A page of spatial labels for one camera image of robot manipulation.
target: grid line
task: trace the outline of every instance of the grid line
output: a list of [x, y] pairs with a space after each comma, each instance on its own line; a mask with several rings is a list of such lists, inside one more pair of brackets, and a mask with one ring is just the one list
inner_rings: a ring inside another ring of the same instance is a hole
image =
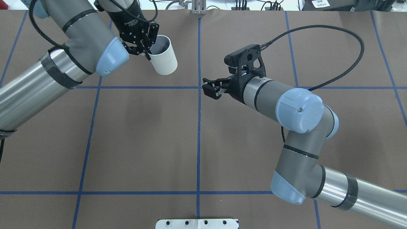
[[317, 217], [317, 227], [321, 229], [321, 221], [319, 220], [318, 202], [314, 200], [315, 215]]
[[15, 37], [13, 46], [11, 47], [9, 58], [7, 59], [6, 66], [4, 67], [3, 74], [2, 74], [1, 79], [0, 79], [0, 88], [3, 85], [3, 81], [4, 81], [4, 77], [6, 76], [7, 68], [9, 67], [11, 57], [13, 56], [13, 53], [14, 53], [15, 46], [17, 45], [18, 38], [20, 37], [21, 30], [23, 29], [23, 25], [24, 25], [25, 19], [27, 17], [27, 12], [28, 11], [26, 10], [26, 12], [24, 14], [24, 17], [23, 17], [23, 20], [21, 21], [20, 28], [18, 29], [17, 35]]
[[394, 83], [393, 75], [392, 75], [392, 72], [390, 70], [389, 63], [387, 62], [386, 54], [384, 53], [384, 50], [383, 50], [383, 47], [382, 47], [382, 44], [381, 44], [381, 41], [380, 41], [379, 33], [377, 31], [376, 22], [374, 20], [374, 15], [373, 15], [372, 10], [370, 11], [370, 16], [372, 17], [372, 22], [373, 22], [374, 31], [376, 33], [377, 42], [379, 44], [380, 51], [381, 51], [383, 59], [384, 59], [384, 63], [386, 64], [387, 72], [389, 73], [390, 81], [392, 82], [394, 93], [396, 94], [397, 102], [398, 102], [398, 105], [400, 106], [401, 114], [403, 115], [403, 118], [404, 118], [404, 123], [407, 126], [406, 114], [404, 113], [403, 106], [401, 105], [401, 100], [400, 100], [400, 97], [399, 97], [397, 89], [396, 89], [396, 84]]
[[[393, 190], [407, 193], [407, 189]], [[69, 191], [0, 191], [0, 195], [77, 195]], [[81, 195], [196, 195], [197, 191], [83, 191]], [[272, 191], [199, 191], [200, 195], [274, 195]]]
[[[98, 86], [78, 86], [76, 89], [97, 89]], [[200, 86], [101, 86], [101, 89], [200, 89]], [[297, 88], [310, 89], [311, 86], [297, 86]], [[406, 87], [374, 87], [374, 86], [324, 86], [319, 89], [366, 89], [366, 90], [406, 90]]]
[[198, 133], [197, 133], [197, 219], [200, 216], [201, 191], [201, 18], [198, 18]]
[[99, 77], [99, 85], [98, 85], [98, 90], [97, 90], [97, 93], [96, 93], [95, 105], [93, 107], [92, 121], [90, 123], [90, 130], [89, 130], [89, 136], [88, 136], [88, 144], [86, 145], [85, 159], [83, 160], [81, 182], [79, 184], [78, 198], [77, 198], [77, 204], [76, 204], [76, 207], [75, 207], [74, 220], [72, 222], [72, 229], [75, 229], [77, 218], [78, 218], [79, 205], [81, 203], [81, 196], [82, 196], [82, 189], [83, 189], [83, 181], [85, 179], [86, 165], [88, 163], [88, 156], [89, 156], [89, 150], [90, 150], [90, 141], [92, 139], [93, 126], [94, 126], [94, 123], [95, 123], [96, 109], [97, 109], [98, 102], [99, 102], [99, 94], [100, 94], [100, 90], [101, 90], [100, 89], [101, 84], [102, 84], [102, 76]]
[[[97, 89], [98, 86], [78, 86], [77, 89]], [[199, 89], [198, 86], [101, 86], [101, 89]]]
[[[287, 11], [284, 11], [284, 13], [285, 13], [285, 23], [287, 24], [287, 31], [288, 31], [288, 30], [290, 30], [290, 25], [289, 25], [289, 22], [288, 22], [288, 13], [287, 13]], [[293, 43], [291, 42], [291, 34], [290, 33], [288, 34], [288, 43], [290, 44], [291, 62], [293, 63], [295, 86], [298, 87], [297, 68], [295, 67]]]

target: plastic cup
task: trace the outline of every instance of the plastic cup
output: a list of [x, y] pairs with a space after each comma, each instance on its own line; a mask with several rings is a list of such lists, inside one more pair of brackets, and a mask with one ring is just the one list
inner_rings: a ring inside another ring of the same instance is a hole
[[154, 69], [160, 75], [169, 75], [178, 67], [171, 40], [167, 36], [157, 36], [155, 44], [150, 48], [149, 55]]

